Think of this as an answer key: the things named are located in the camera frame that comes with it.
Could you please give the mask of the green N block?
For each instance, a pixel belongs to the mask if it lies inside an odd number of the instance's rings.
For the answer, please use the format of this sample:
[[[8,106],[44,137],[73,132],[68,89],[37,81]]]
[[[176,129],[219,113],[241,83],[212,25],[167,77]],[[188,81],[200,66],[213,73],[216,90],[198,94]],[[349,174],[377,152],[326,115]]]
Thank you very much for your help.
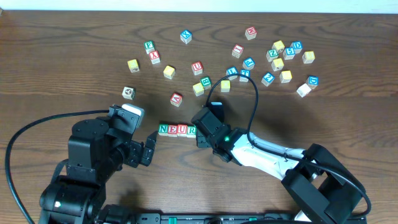
[[[168,124],[159,124],[158,134],[160,136],[167,136],[168,135]]]

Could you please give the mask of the green R block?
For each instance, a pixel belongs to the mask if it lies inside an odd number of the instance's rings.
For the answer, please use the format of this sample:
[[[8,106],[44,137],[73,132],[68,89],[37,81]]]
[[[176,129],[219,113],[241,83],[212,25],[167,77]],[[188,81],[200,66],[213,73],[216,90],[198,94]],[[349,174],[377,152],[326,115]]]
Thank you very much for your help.
[[[196,138],[196,136],[197,136],[197,128],[195,126],[187,126],[187,137]]]

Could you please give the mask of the red E block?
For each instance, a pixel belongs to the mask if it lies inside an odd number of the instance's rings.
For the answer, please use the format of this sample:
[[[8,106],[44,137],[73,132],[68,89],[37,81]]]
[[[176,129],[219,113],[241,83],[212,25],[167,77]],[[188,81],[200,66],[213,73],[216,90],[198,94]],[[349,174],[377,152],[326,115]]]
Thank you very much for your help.
[[[171,137],[177,137],[178,136],[177,128],[178,128],[177,125],[169,124],[168,125],[168,130],[167,130],[167,135],[171,136]]]

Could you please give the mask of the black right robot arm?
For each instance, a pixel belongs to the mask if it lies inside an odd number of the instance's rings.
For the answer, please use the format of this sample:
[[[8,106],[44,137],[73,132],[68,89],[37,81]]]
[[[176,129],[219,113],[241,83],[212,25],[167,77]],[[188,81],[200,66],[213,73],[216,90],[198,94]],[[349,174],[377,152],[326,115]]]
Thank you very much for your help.
[[[280,146],[243,128],[232,129],[208,107],[193,118],[198,143],[206,142],[224,162],[253,167],[279,179],[300,212],[294,222],[355,223],[367,212],[353,211],[360,200],[369,202],[363,185],[325,147]]]

